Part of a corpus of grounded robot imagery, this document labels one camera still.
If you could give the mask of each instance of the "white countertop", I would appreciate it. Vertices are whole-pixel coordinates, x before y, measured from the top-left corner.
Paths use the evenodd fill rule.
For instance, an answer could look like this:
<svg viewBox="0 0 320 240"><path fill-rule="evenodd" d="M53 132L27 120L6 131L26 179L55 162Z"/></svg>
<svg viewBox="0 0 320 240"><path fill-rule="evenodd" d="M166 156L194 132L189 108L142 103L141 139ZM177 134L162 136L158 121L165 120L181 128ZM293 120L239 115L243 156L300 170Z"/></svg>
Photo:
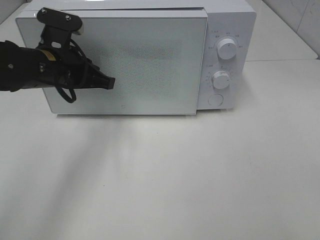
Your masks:
<svg viewBox="0 0 320 240"><path fill-rule="evenodd" d="M0 94L0 239L320 235L320 61L247 62L230 111L56 116Z"/></svg>

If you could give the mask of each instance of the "microwave oven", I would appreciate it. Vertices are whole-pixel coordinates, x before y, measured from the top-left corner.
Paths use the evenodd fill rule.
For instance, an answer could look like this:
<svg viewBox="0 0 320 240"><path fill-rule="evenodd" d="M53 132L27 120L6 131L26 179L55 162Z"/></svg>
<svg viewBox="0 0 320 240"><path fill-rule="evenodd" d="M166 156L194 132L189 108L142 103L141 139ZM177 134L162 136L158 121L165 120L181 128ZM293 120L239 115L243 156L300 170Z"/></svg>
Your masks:
<svg viewBox="0 0 320 240"><path fill-rule="evenodd" d="M43 7L81 18L73 36L115 78L111 90L76 89L65 102L44 88L56 114L191 115L234 107L256 13L245 0L33 0L16 18L28 48L40 41Z"/></svg>

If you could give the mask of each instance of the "control knob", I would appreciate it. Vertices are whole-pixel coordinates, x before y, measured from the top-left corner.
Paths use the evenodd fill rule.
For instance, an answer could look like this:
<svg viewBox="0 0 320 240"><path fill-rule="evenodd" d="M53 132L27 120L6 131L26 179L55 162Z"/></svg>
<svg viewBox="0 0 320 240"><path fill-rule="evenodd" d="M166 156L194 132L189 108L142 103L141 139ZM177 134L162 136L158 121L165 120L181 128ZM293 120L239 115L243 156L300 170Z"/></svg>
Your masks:
<svg viewBox="0 0 320 240"><path fill-rule="evenodd" d="M225 38L218 42L217 52L221 59L229 60L237 54L237 44L231 38Z"/></svg>
<svg viewBox="0 0 320 240"><path fill-rule="evenodd" d="M215 89L225 89L231 81L230 75L226 71L217 71L212 76L212 84Z"/></svg>

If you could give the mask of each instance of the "black cable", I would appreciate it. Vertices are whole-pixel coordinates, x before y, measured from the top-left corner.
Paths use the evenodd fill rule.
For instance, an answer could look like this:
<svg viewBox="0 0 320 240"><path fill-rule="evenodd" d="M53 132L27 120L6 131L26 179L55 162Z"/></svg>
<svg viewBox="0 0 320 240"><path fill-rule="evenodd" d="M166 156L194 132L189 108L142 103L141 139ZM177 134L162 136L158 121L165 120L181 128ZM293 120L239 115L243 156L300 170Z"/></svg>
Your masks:
<svg viewBox="0 0 320 240"><path fill-rule="evenodd" d="M55 89L60 94L60 96L66 100L68 103L72 104L74 101L77 100L77 96L74 89L69 89L71 97L68 96L68 94L62 89L62 87L59 87L59 76L57 74L54 75L54 84Z"/></svg>
<svg viewBox="0 0 320 240"><path fill-rule="evenodd" d="M87 59L85 53L81 50L79 45L73 39L70 39L70 42L76 47L76 50L81 54L81 56L83 57L83 60L84 60L83 76L82 76L81 82L79 83L79 87L81 88L85 84L87 76L88 76L89 63L88 63L88 59Z"/></svg>

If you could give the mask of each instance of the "white knob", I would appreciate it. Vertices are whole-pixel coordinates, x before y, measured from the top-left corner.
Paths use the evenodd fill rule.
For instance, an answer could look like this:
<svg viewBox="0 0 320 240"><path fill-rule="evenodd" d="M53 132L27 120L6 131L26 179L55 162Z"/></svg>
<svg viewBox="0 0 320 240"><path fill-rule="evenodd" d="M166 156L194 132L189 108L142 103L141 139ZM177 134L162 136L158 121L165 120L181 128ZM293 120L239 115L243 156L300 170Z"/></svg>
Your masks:
<svg viewBox="0 0 320 240"><path fill-rule="evenodd" d="M237 44L231 38L222 39L217 45L217 51L223 60L232 59L237 54Z"/></svg>
<svg viewBox="0 0 320 240"><path fill-rule="evenodd" d="M215 89L225 89L230 84L230 76L225 71L217 71L212 76L212 84Z"/></svg>

